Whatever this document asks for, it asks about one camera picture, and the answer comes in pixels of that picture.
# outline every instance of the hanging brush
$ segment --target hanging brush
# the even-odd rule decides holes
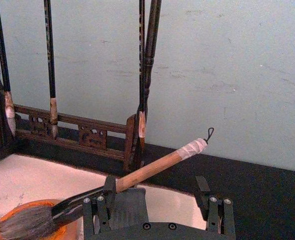
[[[139,0],[139,116],[138,137],[143,151],[146,137],[145,89],[145,0]]]
[[[126,175],[116,181],[116,192],[120,193],[155,174],[199,154],[208,145],[213,128],[208,130],[208,138],[199,138],[180,149]],[[83,215],[83,200],[97,198],[103,194],[99,187],[61,201],[55,206],[26,208],[12,217],[0,221],[0,239],[39,240],[50,236],[60,227],[76,221]]]
[[[3,79],[3,89],[4,89],[4,100],[5,100],[5,115],[9,129],[13,136],[16,134],[16,120],[15,120],[15,110],[11,94],[10,87],[10,76],[8,71],[8,61],[6,55],[6,47],[4,44],[4,36],[2,30],[1,14],[0,14],[0,63]]]
[[[44,12],[45,12],[47,65],[48,65],[49,96],[50,96],[49,123],[51,124],[52,137],[55,139],[58,135],[58,109],[57,109],[57,99],[56,99],[56,80],[55,80],[55,71],[54,71],[51,0],[44,0]]]

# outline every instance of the black mount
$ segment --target black mount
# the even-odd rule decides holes
[[[142,222],[111,230],[109,219],[116,198],[115,178],[108,176],[102,195],[83,201],[84,240],[154,240],[154,239],[200,239],[235,240],[233,202],[229,198],[220,199],[211,194],[203,176],[196,177],[199,186],[194,194],[202,217],[207,221],[207,229],[201,230],[174,222]],[[99,218],[99,233],[95,234],[94,215]]]

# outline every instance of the wooden brush handle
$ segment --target wooden brush handle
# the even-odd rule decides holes
[[[205,140],[199,138],[190,142],[189,144],[181,147],[180,149],[161,157],[160,159],[120,178],[116,181],[116,192],[122,192],[146,179],[152,177],[155,174],[162,172],[165,169],[199,154],[207,146]]]

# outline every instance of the carved wooden panel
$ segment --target carved wooden panel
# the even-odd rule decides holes
[[[94,147],[102,150],[107,149],[108,131],[93,129],[89,126],[78,126],[79,144],[88,147]]]
[[[49,135],[50,118],[29,115],[28,120],[32,134],[44,137]]]

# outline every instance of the light blue wall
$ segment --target light blue wall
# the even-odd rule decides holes
[[[43,1],[0,8],[13,100],[48,109]],[[59,112],[122,124],[136,112],[137,12],[52,0]],[[295,170],[295,0],[163,0],[146,141],[178,148],[208,127],[206,154]]]

